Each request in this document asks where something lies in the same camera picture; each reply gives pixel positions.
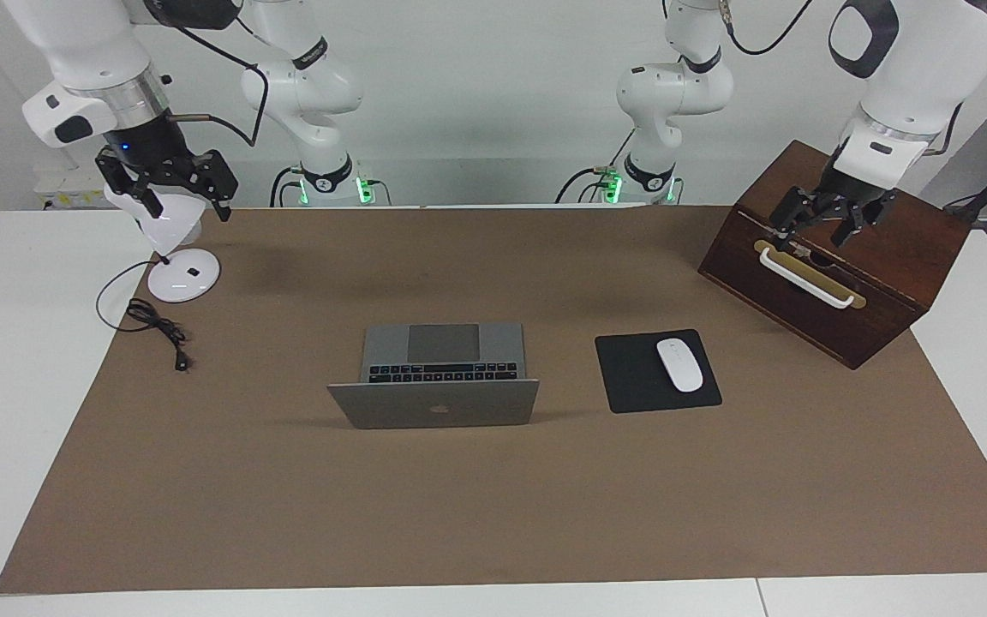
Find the dark brown wooden box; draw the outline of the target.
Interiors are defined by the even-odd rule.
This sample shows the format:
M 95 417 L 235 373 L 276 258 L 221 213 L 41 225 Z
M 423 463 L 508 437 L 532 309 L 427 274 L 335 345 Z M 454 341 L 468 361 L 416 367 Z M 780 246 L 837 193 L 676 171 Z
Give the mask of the dark brown wooden box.
M 741 301 L 795 332 L 848 368 L 858 368 L 907 331 L 935 304 L 971 226 L 909 193 L 900 193 L 878 225 L 845 246 L 822 222 L 796 234 L 783 251 L 862 294 L 862 309 L 835 309 L 763 268 L 755 241 L 775 236 L 770 214 L 791 187 L 815 186 L 826 153 L 792 141 L 736 200 L 700 273 Z

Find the white desk lamp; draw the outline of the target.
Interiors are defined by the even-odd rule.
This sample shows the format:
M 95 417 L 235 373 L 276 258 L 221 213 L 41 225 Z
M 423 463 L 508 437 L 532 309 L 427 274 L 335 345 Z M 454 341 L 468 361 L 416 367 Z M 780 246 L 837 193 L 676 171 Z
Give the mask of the white desk lamp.
M 147 279 L 150 293 L 164 303 L 188 302 L 207 293 L 222 273 L 215 254 L 191 247 L 202 235 L 206 203 L 197 196 L 177 193 L 158 193 L 157 197 L 162 213 L 154 219 L 144 204 L 105 186 L 105 198 L 136 219 L 159 257 Z

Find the black mouse pad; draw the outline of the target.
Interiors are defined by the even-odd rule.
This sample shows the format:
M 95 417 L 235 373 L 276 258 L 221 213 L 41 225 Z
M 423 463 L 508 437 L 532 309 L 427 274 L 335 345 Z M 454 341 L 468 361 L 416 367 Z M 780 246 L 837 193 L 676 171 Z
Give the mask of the black mouse pad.
M 692 367 L 702 378 L 696 390 L 682 392 L 673 384 L 658 351 L 658 344 L 669 339 L 690 349 Z M 723 403 L 700 333 L 694 329 L 600 336 L 595 348 L 608 409 L 614 414 L 704 409 Z

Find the silver Apple laptop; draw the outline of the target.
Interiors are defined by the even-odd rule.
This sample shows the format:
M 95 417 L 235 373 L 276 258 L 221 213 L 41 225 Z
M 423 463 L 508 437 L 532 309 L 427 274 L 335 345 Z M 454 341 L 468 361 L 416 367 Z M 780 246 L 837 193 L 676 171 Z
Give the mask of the silver Apple laptop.
M 326 387 L 359 429 L 526 425 L 540 386 L 518 321 L 371 326 L 361 371 Z

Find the white power strip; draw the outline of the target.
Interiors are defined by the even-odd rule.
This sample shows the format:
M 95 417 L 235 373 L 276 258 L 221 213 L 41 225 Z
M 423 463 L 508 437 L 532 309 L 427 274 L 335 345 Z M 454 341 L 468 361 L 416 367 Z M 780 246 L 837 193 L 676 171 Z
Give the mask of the white power strip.
M 105 179 L 95 168 L 38 171 L 33 188 L 35 206 L 44 211 L 114 210 L 105 198 Z

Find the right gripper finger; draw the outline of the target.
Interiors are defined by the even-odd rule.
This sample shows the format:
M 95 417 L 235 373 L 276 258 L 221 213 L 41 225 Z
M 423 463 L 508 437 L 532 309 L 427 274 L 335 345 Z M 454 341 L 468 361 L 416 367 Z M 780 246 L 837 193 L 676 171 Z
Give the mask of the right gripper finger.
M 226 223 L 232 214 L 228 202 L 234 198 L 238 180 L 230 165 L 219 151 L 207 151 L 202 155 L 202 179 L 205 195 L 211 201 L 219 221 Z
M 140 203 L 150 219 L 159 219 L 164 213 L 161 200 L 150 188 L 148 178 L 122 178 L 120 188 L 121 195 L 128 195 L 130 199 Z

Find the white computer mouse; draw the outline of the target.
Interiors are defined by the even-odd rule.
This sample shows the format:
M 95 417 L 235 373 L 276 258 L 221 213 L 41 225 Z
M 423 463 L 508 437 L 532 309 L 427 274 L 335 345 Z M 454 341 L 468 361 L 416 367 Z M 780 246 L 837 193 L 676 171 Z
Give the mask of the white computer mouse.
M 665 338 L 655 344 L 662 367 L 675 390 L 691 393 L 702 389 L 703 371 L 691 347 L 681 338 Z

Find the brown table mat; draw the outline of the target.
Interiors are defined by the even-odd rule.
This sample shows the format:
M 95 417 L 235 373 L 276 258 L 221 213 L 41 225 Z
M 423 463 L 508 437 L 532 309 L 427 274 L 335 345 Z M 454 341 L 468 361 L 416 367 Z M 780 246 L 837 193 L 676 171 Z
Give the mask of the brown table mat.
M 697 272 L 723 207 L 243 210 L 117 335 L 0 593 L 987 572 L 987 461 L 915 339 L 852 371 Z M 533 421 L 360 430 L 376 324 L 518 321 Z M 596 337 L 694 329 L 720 406 L 608 409 Z

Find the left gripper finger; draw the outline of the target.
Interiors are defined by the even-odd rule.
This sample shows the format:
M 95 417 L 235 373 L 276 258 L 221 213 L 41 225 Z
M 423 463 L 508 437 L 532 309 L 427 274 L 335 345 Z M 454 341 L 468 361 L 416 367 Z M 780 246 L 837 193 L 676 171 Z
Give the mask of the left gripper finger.
M 845 200 L 845 215 L 840 223 L 840 247 L 845 246 L 866 226 L 880 224 L 893 210 L 897 196 L 898 190 L 889 190 L 873 201 Z
M 784 250 L 796 234 L 817 223 L 816 204 L 816 193 L 800 187 L 791 187 L 785 193 L 769 218 L 775 236 L 771 242 L 775 249 Z

